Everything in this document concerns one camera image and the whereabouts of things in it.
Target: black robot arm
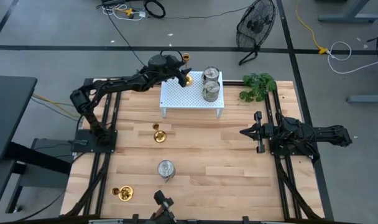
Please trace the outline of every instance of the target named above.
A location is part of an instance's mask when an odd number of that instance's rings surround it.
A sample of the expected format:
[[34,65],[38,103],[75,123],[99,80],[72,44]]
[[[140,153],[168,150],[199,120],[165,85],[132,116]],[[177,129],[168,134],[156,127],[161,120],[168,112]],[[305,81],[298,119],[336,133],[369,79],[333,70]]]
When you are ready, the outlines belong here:
[[341,125],[315,128],[302,123],[298,119],[284,117],[280,113],[276,113],[280,125],[274,126],[273,123],[260,125],[261,118],[261,112],[256,112],[254,119],[257,123],[240,131],[241,134],[259,142],[258,153],[265,152],[262,145],[264,138],[270,139],[270,151],[273,153],[316,156],[315,160],[318,159],[318,154],[313,150],[312,144],[314,142],[329,142],[341,147],[346,147],[352,143],[348,130]]
[[[186,75],[191,68],[179,70],[184,64],[183,60],[178,60],[173,55],[158,54],[149,60],[148,66],[144,66],[135,75],[112,80],[98,80],[90,85],[83,85],[71,93],[70,99],[77,112],[89,122],[91,132],[96,137],[97,145],[108,146],[111,142],[111,133],[96,119],[93,112],[102,97],[108,93],[127,90],[147,91],[154,85],[171,78],[178,78],[179,85],[185,87]],[[95,90],[95,93],[93,93],[94,97],[91,100],[89,95],[93,90]]]

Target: electrical plug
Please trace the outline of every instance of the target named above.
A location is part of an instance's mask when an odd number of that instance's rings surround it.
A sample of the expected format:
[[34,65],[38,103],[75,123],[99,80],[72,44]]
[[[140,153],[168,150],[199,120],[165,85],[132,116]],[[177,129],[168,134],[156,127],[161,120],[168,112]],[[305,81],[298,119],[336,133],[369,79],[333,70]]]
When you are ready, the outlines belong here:
[[319,54],[326,54],[328,52],[328,49],[325,47],[319,47]]
[[326,54],[329,55],[329,57],[333,58],[333,59],[337,59],[336,57],[334,57],[334,55],[331,54],[331,51],[327,50]]

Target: fan cage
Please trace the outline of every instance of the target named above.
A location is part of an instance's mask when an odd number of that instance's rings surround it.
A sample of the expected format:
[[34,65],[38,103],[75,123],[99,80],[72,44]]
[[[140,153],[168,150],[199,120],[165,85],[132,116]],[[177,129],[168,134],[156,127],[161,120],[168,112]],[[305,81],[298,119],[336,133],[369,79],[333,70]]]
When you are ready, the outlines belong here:
[[[263,33],[263,36],[257,41],[257,37],[259,37],[259,34],[250,35],[249,32],[243,31],[243,26],[246,26],[246,23],[248,22],[248,17],[252,15],[254,17],[258,16],[260,13],[263,12],[264,9],[267,9],[269,16],[271,16],[272,20],[270,24],[267,24],[267,29],[262,29],[261,33]],[[242,19],[240,20],[239,24],[236,26],[236,44],[237,47],[239,47],[243,52],[250,52],[254,49],[259,49],[262,43],[264,43],[265,39],[270,33],[270,30],[273,27],[273,24],[275,22],[275,15],[276,15],[276,7],[273,4],[271,0],[257,0],[254,3],[252,3],[248,9],[245,11]]]

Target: silver can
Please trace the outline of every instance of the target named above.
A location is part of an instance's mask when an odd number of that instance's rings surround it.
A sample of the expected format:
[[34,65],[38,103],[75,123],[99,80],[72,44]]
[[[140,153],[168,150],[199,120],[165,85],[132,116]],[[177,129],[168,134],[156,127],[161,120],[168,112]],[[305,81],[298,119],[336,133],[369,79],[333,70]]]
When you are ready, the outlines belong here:
[[202,79],[203,79],[203,85],[206,84],[206,82],[214,81],[218,82],[219,78],[219,70],[218,68],[214,66],[206,67],[206,69],[203,72]]
[[219,89],[221,85],[219,82],[206,82],[203,88],[203,98],[208,102],[214,102],[218,99]]
[[161,161],[157,170],[165,182],[175,176],[175,167],[171,161]]

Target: black desk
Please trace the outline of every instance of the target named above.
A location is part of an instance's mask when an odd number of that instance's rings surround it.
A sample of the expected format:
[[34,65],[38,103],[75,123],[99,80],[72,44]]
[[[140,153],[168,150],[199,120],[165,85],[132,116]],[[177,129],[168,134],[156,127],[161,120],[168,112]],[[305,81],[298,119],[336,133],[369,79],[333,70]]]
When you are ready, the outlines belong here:
[[26,165],[17,161],[70,173],[69,162],[11,142],[36,83],[31,77],[0,76],[0,199],[11,174],[25,172]]

